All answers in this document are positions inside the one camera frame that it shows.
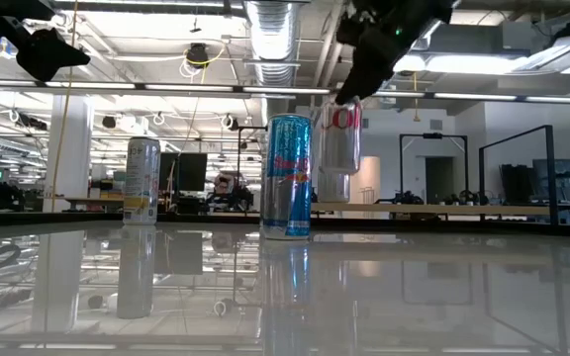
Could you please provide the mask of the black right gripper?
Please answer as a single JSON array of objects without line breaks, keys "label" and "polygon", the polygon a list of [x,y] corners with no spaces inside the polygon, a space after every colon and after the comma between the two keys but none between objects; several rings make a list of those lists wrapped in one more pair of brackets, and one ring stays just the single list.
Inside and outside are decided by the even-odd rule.
[{"label": "black right gripper", "polygon": [[355,47],[353,63],[334,101],[375,94],[394,73],[395,63],[435,21],[449,23],[451,0],[351,0],[338,21],[336,40]]}]

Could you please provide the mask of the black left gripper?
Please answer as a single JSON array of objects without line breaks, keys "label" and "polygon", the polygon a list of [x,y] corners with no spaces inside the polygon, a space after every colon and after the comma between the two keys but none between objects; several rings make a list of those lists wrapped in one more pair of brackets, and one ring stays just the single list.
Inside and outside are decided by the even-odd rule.
[{"label": "black left gripper", "polygon": [[[0,0],[0,38],[17,33],[25,19],[49,21],[55,15],[49,1]],[[86,65],[90,57],[67,44],[56,29],[38,30],[18,46],[17,63],[39,81],[51,81],[63,67]]]}]

